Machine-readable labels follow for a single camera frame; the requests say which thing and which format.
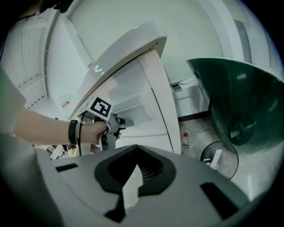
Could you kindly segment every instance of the human arm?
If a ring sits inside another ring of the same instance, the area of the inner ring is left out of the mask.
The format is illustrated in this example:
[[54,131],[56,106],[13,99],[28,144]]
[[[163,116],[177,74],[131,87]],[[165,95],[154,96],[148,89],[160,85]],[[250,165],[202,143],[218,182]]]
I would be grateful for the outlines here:
[[[69,144],[69,124],[69,121],[59,121],[23,108],[17,119],[14,134],[31,144]],[[81,143],[98,144],[100,136],[106,129],[107,126],[102,121],[83,124]]]

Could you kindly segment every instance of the hand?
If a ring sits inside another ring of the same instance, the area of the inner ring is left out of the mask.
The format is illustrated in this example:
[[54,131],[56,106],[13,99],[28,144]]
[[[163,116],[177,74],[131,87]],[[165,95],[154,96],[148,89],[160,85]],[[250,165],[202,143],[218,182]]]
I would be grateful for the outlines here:
[[99,138],[106,129],[107,125],[103,121],[97,121],[92,124],[83,124],[81,128],[81,142],[95,145],[99,144]]

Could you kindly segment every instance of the wall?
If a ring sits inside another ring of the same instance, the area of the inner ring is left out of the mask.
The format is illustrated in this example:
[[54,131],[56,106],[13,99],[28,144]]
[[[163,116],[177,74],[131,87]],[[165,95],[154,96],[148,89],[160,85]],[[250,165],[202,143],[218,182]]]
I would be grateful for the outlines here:
[[186,60],[223,56],[216,31],[196,0],[83,0],[71,15],[93,60],[128,30],[155,19],[168,35],[162,62],[170,83],[193,76]]
[[59,120],[67,120],[65,116],[60,112],[59,107],[50,99],[42,98],[35,103],[30,110],[33,110],[46,117],[58,118]]
[[57,107],[65,99],[72,101],[74,92],[87,73],[64,19],[63,15],[56,19],[47,47],[47,87],[49,98]]

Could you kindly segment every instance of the water bottle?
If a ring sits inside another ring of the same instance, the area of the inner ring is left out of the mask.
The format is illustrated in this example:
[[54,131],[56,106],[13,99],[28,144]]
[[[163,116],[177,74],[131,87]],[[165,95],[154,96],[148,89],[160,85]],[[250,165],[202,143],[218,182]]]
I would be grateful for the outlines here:
[[188,133],[183,133],[182,146],[184,148],[188,148],[189,146]]

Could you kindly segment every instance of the black baseboard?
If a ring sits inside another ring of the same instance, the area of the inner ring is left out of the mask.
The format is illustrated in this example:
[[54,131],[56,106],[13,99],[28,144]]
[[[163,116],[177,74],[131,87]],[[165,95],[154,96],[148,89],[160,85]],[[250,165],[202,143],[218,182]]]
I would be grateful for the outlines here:
[[205,111],[205,112],[201,112],[201,113],[195,113],[195,114],[191,114],[191,115],[187,115],[187,116],[183,116],[183,117],[178,117],[178,122],[183,122],[183,121],[190,121],[190,120],[194,120],[194,119],[199,119],[199,118],[203,118],[203,117],[208,117],[211,116],[209,111]]

